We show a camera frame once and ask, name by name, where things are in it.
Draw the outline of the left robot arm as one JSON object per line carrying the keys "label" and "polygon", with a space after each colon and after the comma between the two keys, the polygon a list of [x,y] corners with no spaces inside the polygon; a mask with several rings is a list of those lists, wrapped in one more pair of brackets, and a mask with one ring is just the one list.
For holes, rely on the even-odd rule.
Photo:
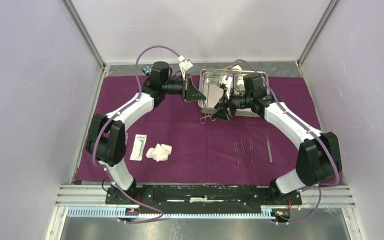
{"label": "left robot arm", "polygon": [[181,60],[181,78],[174,79],[167,62],[154,62],[150,75],[139,84],[139,92],[132,99],[106,115],[95,114],[91,119],[85,149],[92,155],[93,163],[106,170],[112,185],[119,189],[117,196],[125,204],[131,204],[137,198],[137,190],[132,187],[135,180],[124,161],[126,131],[143,115],[159,106],[166,95],[179,95],[184,102],[205,100],[204,94],[186,73],[192,67],[189,59]]}

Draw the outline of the steel forceps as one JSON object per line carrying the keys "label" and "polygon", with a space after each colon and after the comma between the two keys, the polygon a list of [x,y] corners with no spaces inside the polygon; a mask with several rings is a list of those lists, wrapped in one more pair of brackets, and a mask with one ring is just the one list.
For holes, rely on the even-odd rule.
{"label": "steel forceps", "polygon": [[273,163],[273,156],[272,156],[272,150],[271,150],[271,144],[270,144],[269,137],[266,138],[266,144],[267,144],[267,152],[268,152],[269,162]]}

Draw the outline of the thin curved steel tweezers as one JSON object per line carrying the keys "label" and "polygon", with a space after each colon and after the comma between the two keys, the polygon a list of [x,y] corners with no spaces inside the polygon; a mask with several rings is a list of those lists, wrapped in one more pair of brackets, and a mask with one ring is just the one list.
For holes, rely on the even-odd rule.
{"label": "thin curved steel tweezers", "polygon": [[249,149],[250,149],[250,156],[251,156],[251,162],[254,163],[254,146],[253,141],[249,141]]}

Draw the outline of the white gauze wad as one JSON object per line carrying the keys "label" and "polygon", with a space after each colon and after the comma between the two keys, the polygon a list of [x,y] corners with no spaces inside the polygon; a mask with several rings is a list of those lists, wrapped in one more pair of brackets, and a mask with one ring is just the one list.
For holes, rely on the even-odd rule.
{"label": "white gauze wad", "polygon": [[172,153],[172,149],[173,147],[171,145],[158,143],[155,147],[149,148],[145,156],[156,162],[167,161]]}

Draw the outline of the steel needle holder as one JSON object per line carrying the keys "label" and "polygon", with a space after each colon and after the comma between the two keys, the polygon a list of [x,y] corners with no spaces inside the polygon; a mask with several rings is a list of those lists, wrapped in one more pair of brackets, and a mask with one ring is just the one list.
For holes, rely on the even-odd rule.
{"label": "steel needle holder", "polygon": [[246,140],[243,137],[241,137],[240,138],[240,142],[241,142],[241,146],[242,146],[242,150],[243,150],[243,154],[244,154],[244,161],[247,164],[248,163],[248,158],[247,158]]}

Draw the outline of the purple cloth wrap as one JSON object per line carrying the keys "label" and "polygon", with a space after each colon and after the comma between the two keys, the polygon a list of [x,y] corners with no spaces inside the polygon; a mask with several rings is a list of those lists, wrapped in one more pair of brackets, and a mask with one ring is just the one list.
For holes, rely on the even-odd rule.
{"label": "purple cloth wrap", "polygon": [[[108,76],[103,80],[95,113],[109,113],[130,100],[138,91],[135,76]],[[320,129],[315,106],[304,79],[269,77],[269,85],[286,106],[303,121]],[[198,102],[184,102],[179,95],[166,95],[153,111],[142,116],[127,131],[125,163],[138,183],[207,183],[267,186],[296,166],[298,149],[275,126],[260,117],[236,116],[230,121],[207,120]],[[156,162],[143,157],[130,160],[136,135],[147,135],[144,153],[156,144],[172,146],[168,160]],[[269,161],[269,138],[273,163]],[[240,138],[246,141],[247,164]],[[250,144],[253,142],[254,163]],[[237,143],[240,164],[234,143]],[[83,148],[76,181],[101,182],[107,178],[102,167],[93,165]]]}

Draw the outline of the metal mesh instrument tray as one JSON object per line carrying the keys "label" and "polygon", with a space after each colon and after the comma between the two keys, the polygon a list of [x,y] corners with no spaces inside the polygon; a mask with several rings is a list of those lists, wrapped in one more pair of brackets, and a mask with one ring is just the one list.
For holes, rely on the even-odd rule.
{"label": "metal mesh instrument tray", "polygon": [[199,80],[199,90],[206,99],[198,105],[203,113],[221,120],[235,116],[263,119],[266,108],[274,102],[268,86],[263,71],[206,68]]}

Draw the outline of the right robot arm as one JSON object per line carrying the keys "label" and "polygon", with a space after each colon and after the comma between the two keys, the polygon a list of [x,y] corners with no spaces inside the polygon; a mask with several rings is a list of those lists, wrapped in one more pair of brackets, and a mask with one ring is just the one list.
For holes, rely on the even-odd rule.
{"label": "right robot arm", "polygon": [[298,150],[295,168],[270,182],[269,199],[282,204],[292,192],[339,184],[342,162],[338,137],[333,132],[323,133],[293,113],[261,73],[243,76],[243,84],[244,92],[235,94],[234,77],[226,73],[219,78],[217,86],[223,94],[213,117],[228,121],[237,110],[251,109],[278,128]]}

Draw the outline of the steel hemostat clamp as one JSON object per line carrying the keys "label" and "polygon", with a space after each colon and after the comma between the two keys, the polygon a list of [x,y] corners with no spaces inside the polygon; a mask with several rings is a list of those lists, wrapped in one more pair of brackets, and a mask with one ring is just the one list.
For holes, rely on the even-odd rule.
{"label": "steel hemostat clamp", "polygon": [[[203,105],[202,110],[206,110],[206,109],[208,108],[208,106],[207,106],[207,104],[206,104],[206,101],[205,101],[205,100],[202,100],[201,102],[202,102],[202,105]],[[203,112],[202,114],[203,114],[203,116],[199,119],[199,122],[200,122],[201,124],[205,124],[207,120],[210,120],[211,122],[214,122],[214,121],[215,121],[215,119],[212,118],[212,115],[211,115],[211,114],[206,113],[206,112]]]}

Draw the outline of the suture packet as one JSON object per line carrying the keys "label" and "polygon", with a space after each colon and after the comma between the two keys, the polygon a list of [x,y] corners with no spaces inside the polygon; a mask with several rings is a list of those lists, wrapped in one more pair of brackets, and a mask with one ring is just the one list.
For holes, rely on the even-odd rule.
{"label": "suture packet", "polygon": [[130,154],[131,161],[141,161],[143,159],[143,152],[147,141],[147,135],[145,134],[136,134],[133,147]]}

